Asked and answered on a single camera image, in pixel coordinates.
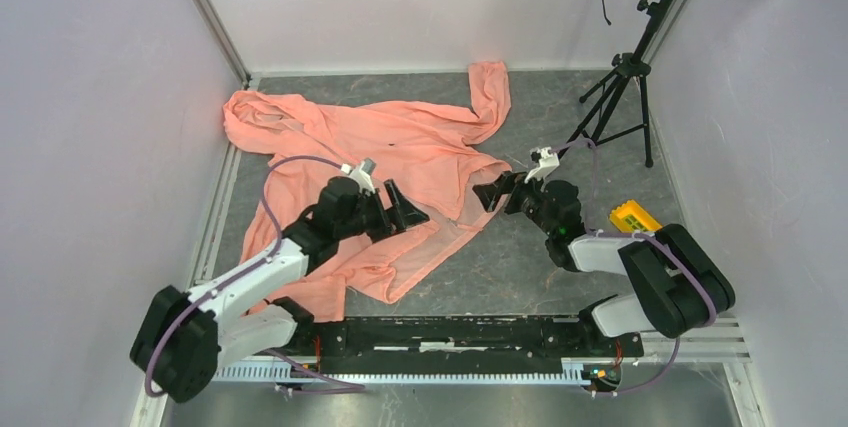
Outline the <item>salmon pink zip jacket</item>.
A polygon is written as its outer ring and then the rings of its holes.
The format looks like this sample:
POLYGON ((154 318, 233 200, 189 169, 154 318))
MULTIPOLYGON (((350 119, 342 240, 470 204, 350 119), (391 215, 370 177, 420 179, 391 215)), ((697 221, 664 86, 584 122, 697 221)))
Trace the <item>salmon pink zip jacket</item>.
POLYGON ((361 107, 319 104, 299 94, 238 91, 223 107, 224 130, 238 149, 269 156, 266 200, 243 241, 242 258, 267 247, 313 204, 342 163, 376 163, 378 181, 393 179, 430 221, 380 242, 344 240, 338 253, 302 280, 275 289, 319 322, 338 321, 356 290, 391 304, 400 300, 490 221, 472 187, 495 180, 505 161, 479 151, 504 124, 511 96, 506 66, 479 62, 468 70, 467 107, 390 100, 361 107))

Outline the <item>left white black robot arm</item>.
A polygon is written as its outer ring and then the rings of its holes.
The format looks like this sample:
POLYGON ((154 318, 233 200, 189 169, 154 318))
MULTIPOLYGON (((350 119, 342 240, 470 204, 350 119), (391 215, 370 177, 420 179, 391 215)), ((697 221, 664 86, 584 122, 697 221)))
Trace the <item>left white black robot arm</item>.
POLYGON ((306 307, 283 297, 256 314, 248 310, 332 259, 345 239, 365 235, 379 242, 428 222, 393 181, 384 187, 388 206, 378 190, 333 177, 317 202, 279 227, 258 254, 205 284, 158 291, 129 353, 144 374, 145 393, 184 403, 220 368, 248 356, 279 347, 306 352, 314 341, 314 315, 306 307))

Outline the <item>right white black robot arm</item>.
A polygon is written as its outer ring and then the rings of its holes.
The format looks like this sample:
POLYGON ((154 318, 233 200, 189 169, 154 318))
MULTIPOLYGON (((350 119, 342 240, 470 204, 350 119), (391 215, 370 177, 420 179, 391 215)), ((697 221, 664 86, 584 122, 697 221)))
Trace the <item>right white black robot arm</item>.
POLYGON ((570 272, 615 274, 632 291, 585 308, 577 329, 580 347, 602 355, 624 334, 655 331, 675 339, 712 325, 736 303, 726 276, 680 224, 654 232, 591 230, 582 216, 578 188, 563 180, 544 182, 506 172, 473 188, 483 208, 498 205, 507 215, 522 214, 546 236, 553 263, 570 272))

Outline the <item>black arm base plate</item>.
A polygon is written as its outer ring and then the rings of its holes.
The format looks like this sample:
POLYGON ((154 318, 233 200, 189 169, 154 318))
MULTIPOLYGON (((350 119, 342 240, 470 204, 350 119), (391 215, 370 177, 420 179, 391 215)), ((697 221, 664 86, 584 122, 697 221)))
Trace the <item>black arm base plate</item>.
POLYGON ((568 359, 640 357, 641 337, 602 336, 572 315, 356 316, 300 327, 280 349, 329 374, 554 374, 568 359))

